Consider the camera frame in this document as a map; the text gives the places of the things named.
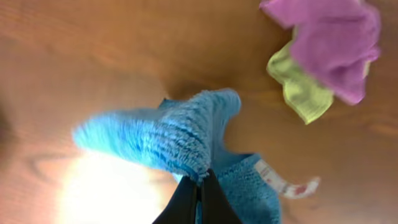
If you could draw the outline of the blue microfiber cloth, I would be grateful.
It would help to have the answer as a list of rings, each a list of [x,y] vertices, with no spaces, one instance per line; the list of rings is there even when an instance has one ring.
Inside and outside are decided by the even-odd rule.
[[[203,91],[189,100],[163,100],[158,108],[96,115],[73,131],[75,144],[197,184],[195,223],[201,223],[201,185],[212,169],[242,223],[280,223],[279,197],[313,194],[319,179],[291,184],[259,154],[235,154],[224,144],[229,120],[241,100],[230,89]]]

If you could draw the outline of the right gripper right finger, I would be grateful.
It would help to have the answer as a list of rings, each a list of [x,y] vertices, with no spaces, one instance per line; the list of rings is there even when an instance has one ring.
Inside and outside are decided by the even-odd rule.
[[[200,198],[202,224],[242,224],[212,169],[208,169],[208,177],[203,179]]]

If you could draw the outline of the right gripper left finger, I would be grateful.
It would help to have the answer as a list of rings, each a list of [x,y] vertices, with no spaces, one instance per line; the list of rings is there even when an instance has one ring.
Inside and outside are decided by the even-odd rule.
[[[163,212],[153,224],[195,224],[197,184],[183,177]]]

